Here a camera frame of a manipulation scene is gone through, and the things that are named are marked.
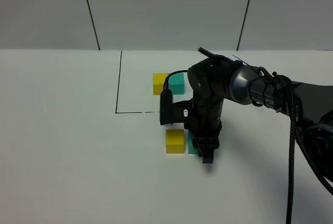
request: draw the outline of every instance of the white wall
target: white wall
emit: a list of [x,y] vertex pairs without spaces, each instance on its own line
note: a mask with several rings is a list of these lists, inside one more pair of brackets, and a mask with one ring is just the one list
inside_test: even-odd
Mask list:
[[89,0],[101,49],[237,48],[247,0]]
[[333,0],[251,0],[240,49],[333,49]]
[[86,0],[0,0],[0,48],[97,49]]

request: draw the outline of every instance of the teal block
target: teal block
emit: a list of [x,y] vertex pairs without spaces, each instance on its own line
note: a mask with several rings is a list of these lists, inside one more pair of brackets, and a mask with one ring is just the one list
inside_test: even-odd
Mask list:
[[198,154],[199,149],[196,149],[193,147],[193,142],[195,142],[193,139],[193,135],[191,132],[188,132],[187,136],[187,143],[188,143],[188,153],[189,154]]
[[177,73],[169,78],[169,89],[173,95],[181,95],[185,92],[185,80],[183,73]]

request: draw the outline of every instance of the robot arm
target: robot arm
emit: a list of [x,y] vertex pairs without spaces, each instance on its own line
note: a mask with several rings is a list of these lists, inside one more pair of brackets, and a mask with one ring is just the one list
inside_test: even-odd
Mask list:
[[[160,124],[184,123],[194,136],[193,145],[199,149],[203,162],[213,163],[222,129],[223,100],[264,105],[289,115],[287,84],[264,68],[250,67],[203,48],[199,51],[208,58],[187,71],[193,98],[173,103],[171,91],[165,89],[160,97]],[[298,82],[293,82],[293,86],[297,126],[304,146],[321,173],[333,180],[333,86]]]

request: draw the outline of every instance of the cube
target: cube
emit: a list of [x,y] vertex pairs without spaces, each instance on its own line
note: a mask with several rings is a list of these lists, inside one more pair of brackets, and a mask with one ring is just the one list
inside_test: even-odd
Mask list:
[[153,95],[161,95],[163,84],[168,73],[154,73],[152,75],[152,93]]
[[165,133],[165,148],[167,154],[182,154],[185,151],[183,129],[167,129]]
[[189,132],[188,132],[188,136],[187,136],[188,154],[198,154],[199,149],[196,149],[196,148],[193,147],[193,142],[195,142],[195,140],[194,140],[194,136],[193,136],[193,134],[189,131]]
[[169,89],[173,95],[181,95],[185,92],[185,80],[183,73],[177,73],[169,78]]

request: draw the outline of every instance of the yellow block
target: yellow block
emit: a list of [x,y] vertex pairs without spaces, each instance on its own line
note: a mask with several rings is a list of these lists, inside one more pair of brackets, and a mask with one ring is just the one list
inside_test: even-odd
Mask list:
[[183,129],[167,129],[165,133],[165,147],[167,154],[182,154],[185,151]]
[[163,91],[163,84],[168,73],[154,73],[152,75],[152,93],[154,95],[161,95]]

